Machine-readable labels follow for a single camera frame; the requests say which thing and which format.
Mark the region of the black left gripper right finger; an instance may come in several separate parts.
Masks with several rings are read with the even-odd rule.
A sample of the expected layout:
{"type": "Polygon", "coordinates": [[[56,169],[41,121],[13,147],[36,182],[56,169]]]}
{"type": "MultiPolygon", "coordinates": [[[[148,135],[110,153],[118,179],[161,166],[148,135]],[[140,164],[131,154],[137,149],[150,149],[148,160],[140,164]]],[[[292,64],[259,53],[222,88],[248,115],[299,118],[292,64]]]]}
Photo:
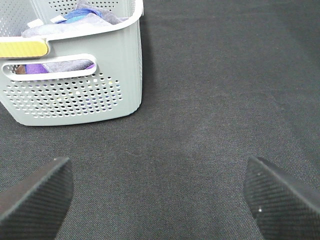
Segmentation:
{"type": "Polygon", "coordinates": [[[318,240],[320,193],[268,160],[248,159],[243,193],[265,240],[318,240]]]}

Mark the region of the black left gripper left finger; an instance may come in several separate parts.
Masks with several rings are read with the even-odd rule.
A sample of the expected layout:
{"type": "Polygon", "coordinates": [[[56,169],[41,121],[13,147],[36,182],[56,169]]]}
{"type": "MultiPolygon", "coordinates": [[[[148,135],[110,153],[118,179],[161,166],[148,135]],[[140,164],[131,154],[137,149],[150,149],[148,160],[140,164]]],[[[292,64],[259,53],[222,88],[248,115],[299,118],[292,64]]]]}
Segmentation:
{"type": "Polygon", "coordinates": [[[53,240],[74,195],[72,161],[58,157],[0,194],[2,240],[53,240]]]}

